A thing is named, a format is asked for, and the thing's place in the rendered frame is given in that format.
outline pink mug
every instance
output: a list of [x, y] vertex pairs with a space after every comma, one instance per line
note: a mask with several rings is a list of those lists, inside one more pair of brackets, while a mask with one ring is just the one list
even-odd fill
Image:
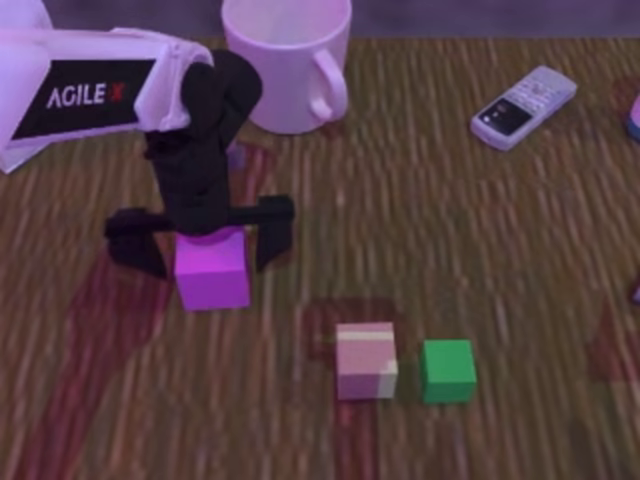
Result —
[[254, 124], [293, 135], [344, 117], [351, 12], [350, 0], [224, 0], [229, 50], [262, 78]]

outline mug handle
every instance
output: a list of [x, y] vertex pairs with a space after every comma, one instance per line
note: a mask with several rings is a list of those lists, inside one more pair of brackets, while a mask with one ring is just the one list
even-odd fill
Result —
[[349, 95], [342, 70], [328, 50], [320, 50], [313, 56], [313, 62], [320, 70], [329, 87], [329, 98], [318, 96], [311, 99], [311, 111], [322, 122], [338, 120], [347, 113]]

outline white robot arm segment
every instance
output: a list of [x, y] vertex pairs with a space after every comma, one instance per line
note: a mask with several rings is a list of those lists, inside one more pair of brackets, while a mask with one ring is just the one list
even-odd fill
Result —
[[195, 42], [155, 32], [0, 30], [0, 151], [124, 130], [189, 125], [180, 99]]

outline red letter x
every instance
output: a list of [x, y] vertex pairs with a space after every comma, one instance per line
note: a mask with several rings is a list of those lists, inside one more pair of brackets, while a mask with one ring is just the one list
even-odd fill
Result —
[[119, 102], [122, 100], [122, 94], [124, 93], [124, 83], [112, 83], [111, 91], [109, 92], [109, 100], [112, 102]]

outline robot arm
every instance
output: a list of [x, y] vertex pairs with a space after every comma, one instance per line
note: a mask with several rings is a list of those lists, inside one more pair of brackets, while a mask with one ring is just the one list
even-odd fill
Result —
[[[0, 30], [0, 78], [0, 151], [144, 132], [165, 212], [128, 209], [107, 220], [116, 262], [165, 276], [149, 247], [161, 230], [204, 236], [227, 225], [270, 225], [262, 246], [258, 239], [259, 269], [289, 248], [291, 199], [230, 206], [226, 151], [262, 94], [241, 57], [138, 29]], [[155, 260], [140, 260], [145, 255]]]

